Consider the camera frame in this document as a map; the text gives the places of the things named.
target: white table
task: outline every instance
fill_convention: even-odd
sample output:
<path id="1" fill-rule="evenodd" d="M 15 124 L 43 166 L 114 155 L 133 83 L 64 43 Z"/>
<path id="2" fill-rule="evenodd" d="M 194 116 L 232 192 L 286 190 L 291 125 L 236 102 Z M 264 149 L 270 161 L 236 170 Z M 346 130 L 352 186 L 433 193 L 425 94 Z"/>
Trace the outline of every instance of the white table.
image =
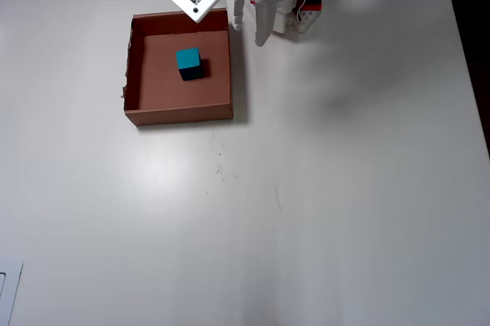
<path id="1" fill-rule="evenodd" d="M 137 129 L 131 17 L 176 9 L 0 0 L 11 326 L 487 325 L 490 164 L 451 0 L 324 0 L 262 48 L 245 27 L 235 120 Z"/>

